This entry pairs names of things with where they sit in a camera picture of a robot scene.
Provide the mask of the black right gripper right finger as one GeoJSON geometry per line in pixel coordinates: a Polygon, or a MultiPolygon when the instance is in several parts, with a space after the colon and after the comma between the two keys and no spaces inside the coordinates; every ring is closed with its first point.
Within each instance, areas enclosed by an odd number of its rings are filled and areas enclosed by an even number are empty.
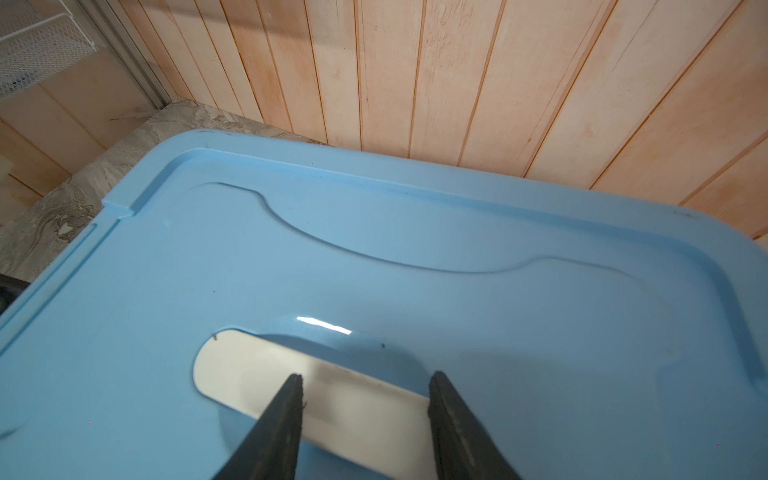
{"type": "Polygon", "coordinates": [[[427,414],[440,480],[522,479],[442,371],[430,379],[427,414]]]}

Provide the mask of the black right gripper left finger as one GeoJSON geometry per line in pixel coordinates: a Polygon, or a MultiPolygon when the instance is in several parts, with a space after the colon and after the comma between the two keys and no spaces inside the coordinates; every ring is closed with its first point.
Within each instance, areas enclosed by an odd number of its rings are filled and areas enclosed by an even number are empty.
{"type": "Polygon", "coordinates": [[[294,479],[303,410],[303,378],[291,374],[214,479],[294,479]]]}

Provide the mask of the blue plastic bin lid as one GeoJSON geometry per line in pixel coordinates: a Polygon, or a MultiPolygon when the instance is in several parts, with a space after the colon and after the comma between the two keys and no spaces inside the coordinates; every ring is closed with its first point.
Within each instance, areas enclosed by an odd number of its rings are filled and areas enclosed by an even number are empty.
{"type": "Polygon", "coordinates": [[[5,479],[214,479],[291,374],[294,479],[439,479],[444,372],[522,479],[763,479],[767,255],[695,211],[217,130],[1,317],[5,479]]]}

